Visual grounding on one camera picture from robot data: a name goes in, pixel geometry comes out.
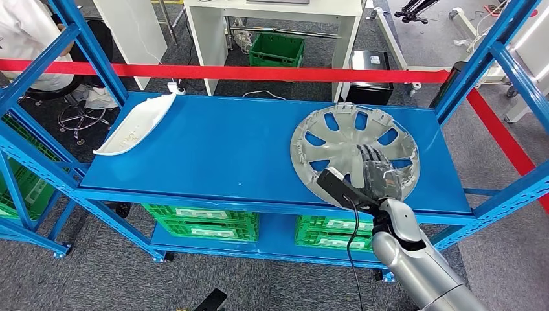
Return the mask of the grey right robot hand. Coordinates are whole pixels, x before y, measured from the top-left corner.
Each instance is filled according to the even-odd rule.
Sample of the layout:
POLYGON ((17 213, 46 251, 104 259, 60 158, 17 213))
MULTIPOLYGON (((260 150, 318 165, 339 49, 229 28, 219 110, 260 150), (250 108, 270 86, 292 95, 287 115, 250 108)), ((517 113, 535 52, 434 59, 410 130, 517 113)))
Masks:
POLYGON ((363 160, 364 187, 360 191, 373 200, 402 199, 401 178, 392 163, 371 146, 358 144, 357 149, 363 160))

